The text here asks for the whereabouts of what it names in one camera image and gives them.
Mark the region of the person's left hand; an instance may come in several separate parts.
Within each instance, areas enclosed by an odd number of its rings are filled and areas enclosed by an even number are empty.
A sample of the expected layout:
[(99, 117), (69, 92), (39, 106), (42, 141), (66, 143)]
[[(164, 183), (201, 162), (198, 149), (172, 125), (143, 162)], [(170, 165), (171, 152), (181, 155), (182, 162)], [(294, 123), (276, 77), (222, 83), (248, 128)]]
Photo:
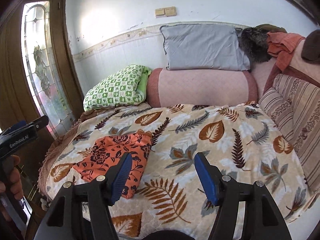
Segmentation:
[[(12, 158), (14, 160), (14, 168), (10, 173), (9, 181), (10, 181), (10, 191), (14, 195), (16, 200), (21, 200), (23, 198), (23, 188), (22, 188), (22, 182), (21, 182), (21, 176), (19, 170), (15, 167), (20, 163), (20, 158), (16, 155), (12, 155)], [(0, 191), (1, 193), (5, 192), (6, 187), (5, 184), (1, 181), (0, 183)], [(7, 222), (10, 222), (12, 218), (7, 213), (5, 208), (1, 205), (1, 213), (4, 216), (5, 220)]]

